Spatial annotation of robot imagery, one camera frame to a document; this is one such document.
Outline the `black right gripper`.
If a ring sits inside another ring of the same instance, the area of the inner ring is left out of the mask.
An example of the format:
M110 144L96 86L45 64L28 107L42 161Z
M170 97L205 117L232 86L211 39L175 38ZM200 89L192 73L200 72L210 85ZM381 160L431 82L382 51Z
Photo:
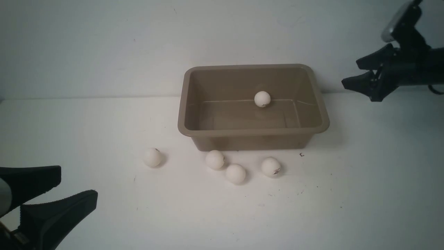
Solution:
M344 78L346 90L369 95L371 102L381 102L400 86L426 85L424 70L416 58L401 55L392 44L386 44L372 54L356 60L358 68L368 71Z

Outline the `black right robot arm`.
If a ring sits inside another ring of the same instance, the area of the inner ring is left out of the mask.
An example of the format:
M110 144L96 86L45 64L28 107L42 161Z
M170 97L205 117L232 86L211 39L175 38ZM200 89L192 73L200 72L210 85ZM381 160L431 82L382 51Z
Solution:
M387 44L356 60L356 64L366 73L344 78L342 85L372 102L381 102L400 86L427 85L431 92L443 94L433 88L434 84L443 84L443 48L428 49L415 57Z

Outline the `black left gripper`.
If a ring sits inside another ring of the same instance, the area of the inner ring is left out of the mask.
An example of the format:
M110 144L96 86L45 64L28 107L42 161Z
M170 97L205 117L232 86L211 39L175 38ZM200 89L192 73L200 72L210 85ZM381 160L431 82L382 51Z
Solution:
M24 203L61 182L61 166L0 168L0 216L20 206L18 227L1 223L2 250L55 250L96 209L98 192L87 190L58 201Z

